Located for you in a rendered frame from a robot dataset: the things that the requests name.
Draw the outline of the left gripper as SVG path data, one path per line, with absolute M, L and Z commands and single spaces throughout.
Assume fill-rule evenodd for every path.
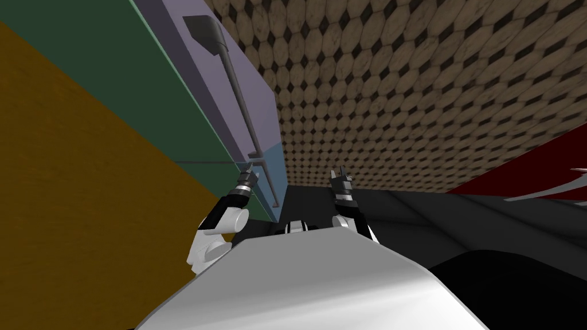
M 253 171 L 253 163 L 249 162 L 246 165 L 246 171 L 239 174 L 238 185 L 254 187 L 259 180 L 260 173 Z

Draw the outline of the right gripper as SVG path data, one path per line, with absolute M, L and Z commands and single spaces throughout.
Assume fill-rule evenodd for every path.
M 337 176 L 334 170 L 330 171 L 331 189 L 336 198 L 351 198 L 352 197 L 352 177 L 346 176 L 346 170 L 343 166 L 339 168 L 340 176 Z

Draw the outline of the blue refrigerator door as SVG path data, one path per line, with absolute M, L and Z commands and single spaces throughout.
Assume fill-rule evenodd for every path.
M 279 221 L 280 218 L 280 213 L 283 207 L 284 197 L 288 186 L 287 171 L 285 168 L 282 143 L 278 142 L 271 148 L 267 149 L 264 152 L 264 160 L 268 165 L 270 176 L 275 187 L 280 206 L 278 208 L 272 207 L 274 203 L 274 198 L 271 193 L 271 189 L 268 186 L 268 182 L 264 174 L 264 171 L 260 166 L 254 166 L 253 171 L 260 173 L 260 176 L 259 181 L 255 185 L 253 191 L 256 194 L 256 197 L 259 199 L 260 204 L 263 206 L 263 209 L 267 212 L 268 215 L 251 215 L 251 218 L 276 223 Z

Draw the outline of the purple refrigerator door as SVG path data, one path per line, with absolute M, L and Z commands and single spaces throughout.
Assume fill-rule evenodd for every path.
M 208 15 L 218 22 L 212 9 L 204 0 L 134 1 L 230 156 L 237 162 L 247 161 L 255 148 L 220 57 L 195 41 L 184 22 L 192 15 Z M 273 91 L 229 32 L 221 30 L 264 157 L 268 164 L 283 167 Z

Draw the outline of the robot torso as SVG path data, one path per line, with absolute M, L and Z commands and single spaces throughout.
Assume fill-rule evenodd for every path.
M 488 330 L 418 263 L 345 227 L 247 239 L 136 330 Z

